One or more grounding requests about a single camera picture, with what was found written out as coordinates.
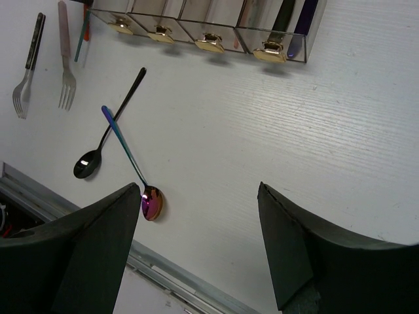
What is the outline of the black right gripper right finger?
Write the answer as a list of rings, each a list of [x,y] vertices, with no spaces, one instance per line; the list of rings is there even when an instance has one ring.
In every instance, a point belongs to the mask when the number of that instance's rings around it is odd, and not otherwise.
[[[418,246],[347,230],[267,184],[257,195],[282,313],[417,313]]]

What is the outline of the iridescent rainbow spoon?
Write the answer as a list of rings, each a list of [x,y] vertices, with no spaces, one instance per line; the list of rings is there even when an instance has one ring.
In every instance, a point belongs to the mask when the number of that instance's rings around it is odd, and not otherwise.
[[[122,132],[114,116],[112,115],[112,112],[105,105],[101,106],[101,111],[104,117],[106,118],[106,120],[108,121],[109,126],[111,127],[116,137],[118,138],[137,176],[139,177],[140,181],[143,183],[144,189],[143,189],[143,192],[141,193],[141,210],[142,210],[143,216],[148,221],[154,221],[160,216],[162,212],[163,205],[164,205],[163,194],[157,187],[149,185],[147,181],[145,180],[145,178],[143,177],[141,170],[128,147],[128,144],[126,143],[122,135]]]

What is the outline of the black spoon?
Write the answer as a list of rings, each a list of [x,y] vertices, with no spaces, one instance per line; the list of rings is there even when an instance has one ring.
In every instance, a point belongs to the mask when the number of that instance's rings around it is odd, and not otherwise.
[[[141,81],[144,79],[146,73],[147,73],[147,69],[145,67],[142,67],[139,70],[139,73],[133,85],[129,89],[126,97],[124,98],[124,101],[122,102],[121,106],[118,108],[116,114],[114,115],[115,118],[118,118],[122,114],[123,110],[125,109],[127,104],[130,102],[132,96],[134,95],[135,91],[139,87]],[[93,175],[96,170],[99,169],[101,165],[101,151],[110,130],[111,130],[111,127],[108,126],[101,137],[98,147],[95,150],[91,150],[83,154],[79,158],[79,160],[76,162],[73,168],[73,175],[77,179],[87,179],[89,176]]]

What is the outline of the fork with dark patterned handle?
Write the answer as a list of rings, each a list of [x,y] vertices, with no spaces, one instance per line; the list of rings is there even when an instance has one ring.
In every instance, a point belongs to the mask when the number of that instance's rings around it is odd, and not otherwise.
[[[12,103],[14,105],[17,117],[21,119],[26,119],[27,117],[27,110],[31,96],[31,83],[37,63],[45,20],[46,16],[42,12],[38,13],[25,65],[26,71],[22,81],[14,88],[12,92]]]

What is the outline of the black knife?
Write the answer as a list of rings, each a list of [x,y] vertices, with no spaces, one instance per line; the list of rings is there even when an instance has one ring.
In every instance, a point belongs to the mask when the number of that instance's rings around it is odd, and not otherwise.
[[[284,36],[283,33],[287,31],[294,7],[295,0],[283,0],[268,41],[276,43],[280,43],[282,41]]]

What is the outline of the purple iridescent knife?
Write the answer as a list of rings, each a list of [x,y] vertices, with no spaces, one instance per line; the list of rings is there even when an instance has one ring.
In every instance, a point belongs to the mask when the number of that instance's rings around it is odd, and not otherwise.
[[[307,36],[314,14],[316,12],[318,0],[305,0],[302,6],[302,10],[295,26],[294,34],[287,50],[287,57],[289,59],[295,59],[302,49],[303,39]]]

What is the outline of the green chopstick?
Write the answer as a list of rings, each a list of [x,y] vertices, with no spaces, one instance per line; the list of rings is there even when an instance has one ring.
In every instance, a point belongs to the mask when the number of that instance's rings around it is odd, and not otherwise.
[[[89,19],[90,19],[90,11],[89,11],[88,7],[84,7],[84,20],[83,20],[83,24],[82,24],[81,33],[80,33],[80,36],[79,36],[79,41],[78,41],[78,44],[77,44],[77,49],[76,49],[76,53],[75,53],[74,62],[78,62],[78,60],[79,60],[79,55],[80,55],[82,43],[84,41],[84,36],[85,36],[86,30],[88,28]]]

